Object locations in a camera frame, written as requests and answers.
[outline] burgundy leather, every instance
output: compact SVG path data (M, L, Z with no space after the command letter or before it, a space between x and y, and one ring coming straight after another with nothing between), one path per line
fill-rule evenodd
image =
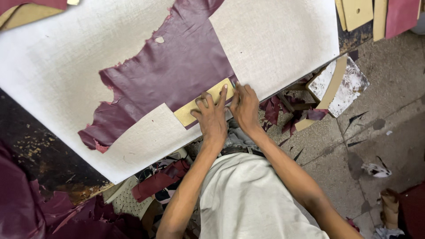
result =
M111 146L162 103L174 112L234 74L208 20L223 1L177 0L171 17L135 57L99 72L114 100L101 102L93 124L78 132L86 146L96 149L95 140ZM157 43L157 37L164 42Z
M416 26L420 0L388 0L385 39Z

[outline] concrete floor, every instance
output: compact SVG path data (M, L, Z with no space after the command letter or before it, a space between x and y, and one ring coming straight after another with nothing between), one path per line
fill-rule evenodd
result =
M411 32L361 45L356 64L370 86L337 119L327 115L282 146L292 157L304 149L297 162L367 239L382 223L376 203L379 192L386 188L402 192L425 179L424 46L425 36ZM366 111L348 127L350 118ZM280 129L290 117L283 115L279 126L269 129L277 143L289 137ZM390 177L374 178L361 170L363 162L380 165L376 156L392 170Z

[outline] finger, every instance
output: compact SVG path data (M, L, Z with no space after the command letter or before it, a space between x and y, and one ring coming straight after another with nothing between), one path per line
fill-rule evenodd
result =
M220 94L220 99L218 100L218 107L224 107L224 105L226 104L226 97L227 97L227 84L225 84L223 86L223 88L221 88L221 94Z
M201 113L199 113L198 111L196 111L196 110L191 110L190 111L190 114L193 116L193 117L195 117L198 121L199 121L199 119L200 119L200 117L201 117Z
M204 103L202 102L200 98L197 98L195 100L195 103L198 106L198 108L201 110L201 112L206 109Z
M254 91L254 89L251 88L250 85L245 85L245 89L251 96L257 97L257 93Z
M210 93L204 91L202 92L201 96L207 101L207 108L214 106L214 100Z
M236 89L233 89L233 91L234 93L232 103L230 104L230 111L234 111L239 104L239 92Z
M238 90L239 95L242 97L246 95L247 90L243 87L239 81L236 82L236 89Z
M250 85L248 85L248 84L244 85L244 88L245 88L245 90L246 90L246 92L247 92L248 94L252 94L252 92L254 91L254 90L251 88L251 86L250 86Z

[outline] pile of leather scraps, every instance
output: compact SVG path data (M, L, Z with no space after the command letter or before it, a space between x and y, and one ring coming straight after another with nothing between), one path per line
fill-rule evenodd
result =
M0 238L148 238L137 217L115 214L101 196L74 206L67 193L55 191L46 202L38 181L28 182L12 155L0 142Z
M286 100L291 105L296 104L304 104L305 101L302 99L298 99L296 97L292 97L289 95L284 96ZM261 102L259 105L260 109L265 111L263 121L263 130L267 132L270 127L273 125L278 125L279 111L282 111L284 114L290 113L289 110L285 107L285 105L281 102L281 100L276 96L272 96L271 98L266 99ZM292 137L294 132L296 131L295 124L301 120L303 116L303 110L295 110L292 112L293 117L282 127L282 134L289 131L289 137ZM307 112L307 119L309 120L322 120L328 113L327 109L309 109Z

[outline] cardboard piece with hole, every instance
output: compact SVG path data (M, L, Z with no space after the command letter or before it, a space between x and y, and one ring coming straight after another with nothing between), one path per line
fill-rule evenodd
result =
M224 84L227 84L227 89L228 89L227 95L226 95L226 100L233 97L233 90L231 89L232 84L231 84L229 78L226 78L226 79L222 80L220 83L218 83L217 85L213 86L211 89L207 90L207 92L212 95L212 99L214 100L215 104L220 99L220 92L221 92L221 89L223 88ZM193 117L190 114L190 111L199 109L198 106L195 103L195 100L196 99L193 99L191 102L185 104L183 107L181 107L180 109L178 109L174 112L174 115L177 117L177 119L180 121L180 123L182 123L182 125L184 127L186 127L186 126L188 126L191 123L196 121L196 118Z
M373 19L372 0L342 0L347 31Z
M331 104L332 100L335 98L335 95L338 91L338 88L341 85L341 82L344 77L344 73L347 67L347 55L343 55L337 59L337 65L335 67L334 74L331 79L331 83L329 84L328 89L326 90L325 96L323 96L322 101L316 107L316 109L327 109L329 104ZM311 119L303 119L300 122L295 124L295 128L297 131L301 131L310 125L312 125L316 120Z

